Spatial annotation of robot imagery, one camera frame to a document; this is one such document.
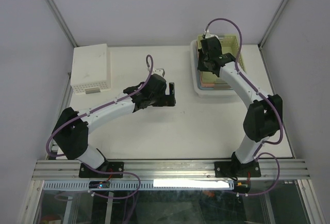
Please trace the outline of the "green perforated basket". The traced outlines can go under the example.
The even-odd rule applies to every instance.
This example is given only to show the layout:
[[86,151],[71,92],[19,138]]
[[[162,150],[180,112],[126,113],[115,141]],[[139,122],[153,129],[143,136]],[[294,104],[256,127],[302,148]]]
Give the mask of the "green perforated basket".
[[[197,36],[197,57],[199,57],[202,52],[201,39],[202,34]],[[231,53],[233,56],[237,55],[239,44],[235,35],[223,35],[219,37],[219,40],[223,53]],[[215,86],[227,84],[224,80],[212,74],[211,72],[200,71],[199,74],[202,87],[211,87],[212,85]]]

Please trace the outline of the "white perforated basket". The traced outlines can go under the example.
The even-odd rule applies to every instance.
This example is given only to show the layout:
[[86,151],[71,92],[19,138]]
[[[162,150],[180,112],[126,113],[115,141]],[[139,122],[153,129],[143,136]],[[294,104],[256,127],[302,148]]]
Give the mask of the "white perforated basket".
[[74,48],[71,87],[76,95],[111,89],[111,56],[107,44]]

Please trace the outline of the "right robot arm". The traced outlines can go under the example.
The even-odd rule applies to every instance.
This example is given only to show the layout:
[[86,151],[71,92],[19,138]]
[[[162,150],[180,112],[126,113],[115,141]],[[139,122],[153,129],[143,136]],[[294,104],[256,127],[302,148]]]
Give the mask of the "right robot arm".
[[278,94],[270,95],[256,87],[231,53],[223,53],[216,36],[202,36],[197,40],[198,70],[209,72],[225,81],[247,108],[243,129],[244,139],[233,153],[231,172],[242,176],[267,139],[283,133],[283,101]]

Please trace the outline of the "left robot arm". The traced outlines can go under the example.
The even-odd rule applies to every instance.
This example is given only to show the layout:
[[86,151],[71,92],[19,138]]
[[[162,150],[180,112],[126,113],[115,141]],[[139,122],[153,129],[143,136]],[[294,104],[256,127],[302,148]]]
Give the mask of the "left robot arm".
[[148,81],[131,86],[108,103],[92,108],[75,111],[66,108],[60,115],[52,133],[52,139],[70,160],[78,160],[88,167],[97,177],[108,171],[105,156],[92,147],[89,135],[99,127],[124,115],[152,107],[174,107],[175,85],[153,74]]

